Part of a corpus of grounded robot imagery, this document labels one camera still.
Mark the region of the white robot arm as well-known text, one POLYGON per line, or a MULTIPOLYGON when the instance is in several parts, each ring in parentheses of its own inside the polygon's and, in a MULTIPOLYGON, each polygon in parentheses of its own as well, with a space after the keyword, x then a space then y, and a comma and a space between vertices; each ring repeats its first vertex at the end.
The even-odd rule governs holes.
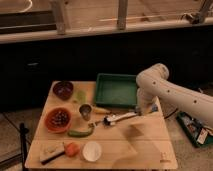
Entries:
POLYGON ((158 96, 213 128, 213 97, 173 84, 168 77, 169 70, 161 63, 136 76, 137 103, 142 112, 146 113, 153 98, 158 96))

